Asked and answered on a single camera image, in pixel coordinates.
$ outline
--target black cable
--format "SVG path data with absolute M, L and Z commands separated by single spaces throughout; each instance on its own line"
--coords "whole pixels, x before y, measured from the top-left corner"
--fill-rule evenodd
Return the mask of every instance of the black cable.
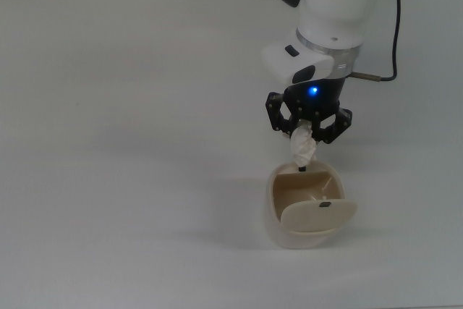
M 402 11 L 402 5 L 401 5 L 401 0 L 396 0 L 397 1 L 397 16 L 396 16 L 396 30 L 394 32 L 394 40 L 392 42 L 392 70 L 393 74 L 390 77 L 379 77 L 376 75 L 370 75 L 370 74 L 363 74 L 359 72 L 353 72 L 349 76 L 350 77 L 356 77 L 358 79 L 363 79 L 363 80 L 372 80 L 372 81 L 392 81 L 395 80 L 397 77 L 397 59 L 396 59 L 396 53 L 397 53 L 397 38 L 399 37 L 399 28 L 400 28 L 400 14 Z
M 392 43 L 392 70 L 394 73 L 390 77 L 382 77 L 381 81 L 392 81 L 397 77 L 396 52 L 397 52 L 397 38 L 399 37 L 401 11 L 402 11 L 401 1 L 397 0 L 396 31 L 394 32 L 394 41 Z

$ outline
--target hinged lid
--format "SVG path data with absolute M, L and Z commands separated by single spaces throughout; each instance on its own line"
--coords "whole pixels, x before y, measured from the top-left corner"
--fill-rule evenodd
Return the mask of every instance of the hinged lid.
M 281 225 L 293 232 L 321 232 L 337 229 L 350 220 L 357 204 L 347 199 L 306 200 L 287 206 Z

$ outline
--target crumpled tissue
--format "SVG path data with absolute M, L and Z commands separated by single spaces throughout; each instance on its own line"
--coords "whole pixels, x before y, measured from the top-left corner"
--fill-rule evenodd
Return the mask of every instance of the crumpled tissue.
M 312 138 L 312 123 L 301 122 L 291 135 L 291 152 L 294 162 L 299 167 L 310 164 L 317 148 L 317 142 Z

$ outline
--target small black tab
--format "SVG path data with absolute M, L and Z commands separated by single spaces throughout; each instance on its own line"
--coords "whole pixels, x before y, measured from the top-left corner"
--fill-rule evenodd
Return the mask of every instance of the small black tab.
M 304 69 L 301 69 L 299 72 L 294 74 L 292 77 L 292 83 L 299 83 L 309 81 L 315 74 L 315 66 L 310 65 Z
M 297 49 L 295 49 L 294 47 L 292 47 L 292 45 L 288 45 L 287 47 L 284 48 L 286 50 L 286 52 L 289 53 L 289 55 L 291 57 L 297 57 L 299 56 L 299 52 L 297 51 Z

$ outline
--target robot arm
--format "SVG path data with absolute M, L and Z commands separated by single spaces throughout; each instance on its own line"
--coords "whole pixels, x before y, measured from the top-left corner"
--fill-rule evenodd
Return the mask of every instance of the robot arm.
M 272 127 L 291 135 L 302 120 L 309 121 L 313 138 L 331 143 L 351 124 L 352 113 L 339 107 L 339 96 L 377 0 L 283 1 L 299 7 L 300 20 L 284 42 L 263 50 L 267 68 L 287 87 L 268 96 Z M 282 103 L 291 112 L 289 119 L 279 112 Z M 335 122 L 321 129 L 320 123 L 332 115 Z

